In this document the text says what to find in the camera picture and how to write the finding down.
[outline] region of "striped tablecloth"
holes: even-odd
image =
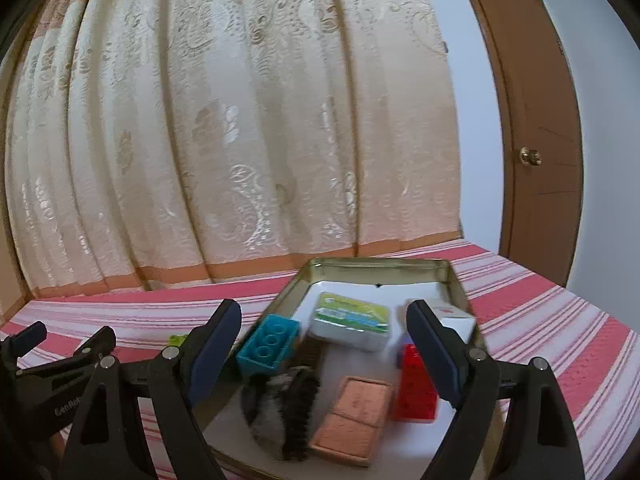
[[[571,411],[588,480],[604,479],[640,428],[638,334],[549,280],[465,240],[390,256],[452,260],[489,351],[497,359],[551,363]],[[23,367],[69,356],[101,326],[118,337],[121,361],[152,357],[171,334],[203,324],[223,298],[242,306],[246,330],[293,272],[183,289],[31,301],[0,330],[4,338],[36,320],[49,336]],[[173,479],[148,399],[142,418],[162,479]]]

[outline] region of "sheer curtain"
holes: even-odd
[[[37,296],[459,235],[429,0],[45,0],[0,76],[6,199]]]

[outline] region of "black hair brush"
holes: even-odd
[[[269,377],[254,375],[242,388],[240,405],[255,441],[278,460],[305,460],[308,425],[320,382],[299,366]]]

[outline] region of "peach colored compact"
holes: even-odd
[[[385,423],[393,386],[383,381],[346,376],[338,399],[309,443],[329,460],[367,467]]]

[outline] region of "tray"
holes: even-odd
[[[468,312],[465,292],[447,260],[315,258],[309,261],[238,341],[212,396],[194,410],[207,443],[223,468],[247,479],[349,480],[366,477],[368,480],[387,480],[398,473],[407,480],[419,479],[454,415],[450,404],[441,399],[438,400],[436,421],[432,424],[388,421],[376,459],[369,468],[340,465],[313,454],[302,463],[278,462],[251,438],[239,408],[238,392],[242,379],[236,353],[269,314],[297,319],[301,323],[301,334],[304,334],[308,317],[322,292],[384,304],[392,310],[393,323],[390,341],[382,352],[328,347],[310,436],[334,402],[343,376],[360,375],[398,383],[395,354],[398,339],[404,332],[404,310],[410,300],[424,298],[430,304],[452,304]]]

